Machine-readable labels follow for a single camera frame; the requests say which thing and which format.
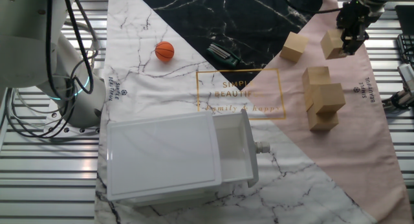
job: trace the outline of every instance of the stacked wooden blocks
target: stacked wooden blocks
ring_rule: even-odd
[[[310,130],[331,130],[345,105],[341,84],[332,84],[328,67],[309,67],[302,76]]]
[[[303,52],[305,52],[305,47],[308,44],[308,41],[309,39],[305,36],[293,32],[289,33],[282,51],[280,52],[280,57],[297,63]]]

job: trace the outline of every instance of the gold rectangle border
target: gold rectangle border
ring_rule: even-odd
[[[249,118],[249,120],[286,120],[285,103],[283,102],[283,91],[280,84],[279,69],[235,69],[235,70],[221,70],[221,71],[196,71],[195,79],[197,81],[197,111],[200,111],[200,94],[199,94],[199,73],[229,73],[229,72],[252,72],[252,71],[276,71],[278,74],[280,99],[282,101],[283,117],[281,118]]]

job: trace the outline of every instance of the white marble pattern cloth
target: white marble pattern cloth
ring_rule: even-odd
[[[107,29],[95,223],[376,223],[269,120],[250,121],[255,141],[271,143],[270,153],[257,155],[254,187],[234,186],[212,201],[150,207],[138,207],[134,199],[108,201],[107,123],[195,112],[196,72],[215,69],[143,0],[109,0]],[[175,46],[169,63],[155,56],[160,41]],[[214,81],[200,82],[227,82],[214,74]],[[200,96],[200,106],[209,105],[202,98],[208,94]]]

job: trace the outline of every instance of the cable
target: cable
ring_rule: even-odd
[[[87,69],[87,72],[88,72],[88,76],[89,76],[89,79],[90,79],[90,81],[89,81],[90,82],[89,90],[86,90],[86,88],[82,85],[82,83],[80,82],[78,77],[74,76],[73,79],[77,81],[78,85],[81,87],[81,89],[83,91],[85,91],[87,94],[90,95],[90,94],[92,94],[93,88],[94,88],[93,73],[92,73],[91,65],[89,65],[87,55],[86,55],[86,51],[85,51],[85,47],[83,46],[82,38],[80,36],[79,28],[76,24],[76,19],[75,19],[75,16],[73,14],[73,9],[72,9],[72,6],[71,6],[71,0],[65,0],[65,3],[66,3],[66,8],[69,12],[69,17],[70,17],[71,22],[72,22],[73,30],[75,31],[76,39],[77,39],[78,44],[79,44],[80,52],[82,54],[83,61],[85,62],[86,69]]]
[[[62,99],[58,91],[54,86],[53,75],[52,75],[52,65],[50,62],[50,45],[52,43],[52,9],[53,9],[53,0],[47,0],[47,11],[46,11],[46,71],[47,78],[49,81],[50,88],[52,89],[54,95]]]
[[[72,87],[72,90],[71,91],[68,91],[67,92],[67,95],[69,96],[71,93],[73,93],[74,92],[74,90],[75,90],[75,86],[73,86]],[[8,88],[8,90],[7,90],[7,94],[6,94],[6,102],[8,103],[9,102],[9,100],[10,100],[10,98],[12,97],[12,92],[13,92],[13,89],[11,89],[11,88]],[[71,99],[71,101],[72,101],[72,105],[74,106],[74,104],[75,104],[75,101],[76,101],[76,97],[74,96],[72,99]],[[62,116],[64,117],[65,115],[66,115],[66,113],[67,113],[67,109],[68,109],[68,105],[69,105],[69,101],[66,101],[66,104],[65,104],[65,110],[63,111],[63,114],[62,114]],[[23,133],[23,131],[22,130],[20,130],[20,129],[17,129],[15,126],[14,126],[14,123],[11,121],[11,119],[10,119],[10,113],[9,113],[9,111],[8,111],[8,109],[6,109],[6,118],[7,118],[7,120],[8,120],[8,122],[9,122],[9,124],[10,124],[10,126],[13,128],[13,130],[15,131],[15,132],[17,132],[18,134],[20,134],[20,135],[22,135],[22,136],[24,136],[24,137],[30,137],[30,138],[34,138],[34,137],[37,137],[37,138],[42,138],[42,139],[50,139],[50,138],[53,138],[53,137],[55,137],[56,135],[58,135],[64,128],[65,128],[65,126],[67,125],[67,123],[68,123],[68,121],[71,119],[71,117],[72,117],[72,114],[73,114],[73,111],[74,111],[74,108],[72,108],[71,109],[71,112],[69,113],[69,116],[68,116],[68,118],[67,118],[67,120],[65,121],[65,123],[62,125],[62,127],[59,129],[59,131],[58,132],[56,132],[55,134],[53,134],[53,135],[51,135],[51,136],[46,136],[46,135],[48,135],[48,134],[50,134],[50,133],[52,133],[59,125],[60,125],[60,123],[61,123],[61,121],[63,120],[62,118],[58,121],[58,123],[54,126],[54,127],[52,127],[52,128],[50,128],[46,133],[43,133],[43,134],[40,134],[40,135],[36,135],[33,131],[31,131],[31,130],[29,130],[29,129],[27,129],[22,123],[21,123],[21,121],[19,121],[19,120],[17,120],[17,122],[19,123],[19,125],[24,129],[24,130],[26,130],[30,135],[27,135],[27,134],[24,134]],[[12,112],[13,112],[13,115],[17,115],[16,114],[16,110],[14,109],[14,108],[12,108]]]
[[[289,0],[284,0],[284,1],[286,2],[288,6],[290,6],[294,10],[308,13],[308,14],[326,14],[326,13],[337,12],[337,11],[342,10],[342,8],[335,8],[335,9],[330,9],[330,10],[319,10],[319,11],[305,10],[305,9],[294,6]]]
[[[15,104],[13,102],[14,101],[14,95],[15,94],[17,94],[19,96],[18,89],[14,89],[14,91],[12,91],[12,96],[11,96],[10,102],[7,104],[7,108],[8,108],[9,111],[10,111],[10,108],[11,109],[15,109]],[[38,113],[50,114],[50,113],[58,112],[60,109],[57,109],[55,111],[48,111],[48,112],[42,112],[42,111],[38,111],[38,110],[35,110],[35,109],[32,109],[32,110],[34,110],[34,111],[36,111]],[[63,119],[64,115],[62,115],[61,118],[59,118],[57,120],[53,120],[51,122],[44,123],[44,124],[32,124],[32,123],[26,122],[26,121],[20,119],[17,115],[14,115],[13,113],[12,113],[12,117],[14,117],[16,120],[20,120],[21,122],[26,123],[26,124],[32,126],[34,128],[42,128],[42,127],[47,126],[49,124],[53,124],[55,122],[58,122],[59,120]]]
[[[6,106],[5,106],[5,110],[3,111],[3,116],[1,117],[0,129],[3,127],[3,123],[5,122],[5,118],[6,118]]]

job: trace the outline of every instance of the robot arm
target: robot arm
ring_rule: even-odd
[[[366,28],[375,23],[389,0],[352,0],[344,3],[336,18],[336,26],[343,29],[343,53],[354,55],[365,40],[369,39]]]

